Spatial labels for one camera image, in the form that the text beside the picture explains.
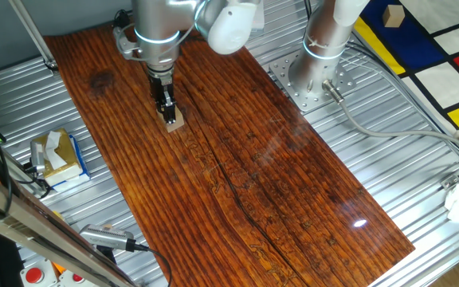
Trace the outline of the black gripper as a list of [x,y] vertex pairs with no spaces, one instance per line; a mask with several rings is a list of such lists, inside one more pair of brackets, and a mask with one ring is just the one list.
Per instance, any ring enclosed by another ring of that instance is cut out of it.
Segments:
[[176,121],[173,73],[173,67],[162,70],[148,67],[151,96],[155,99],[157,111],[167,124],[174,124]]

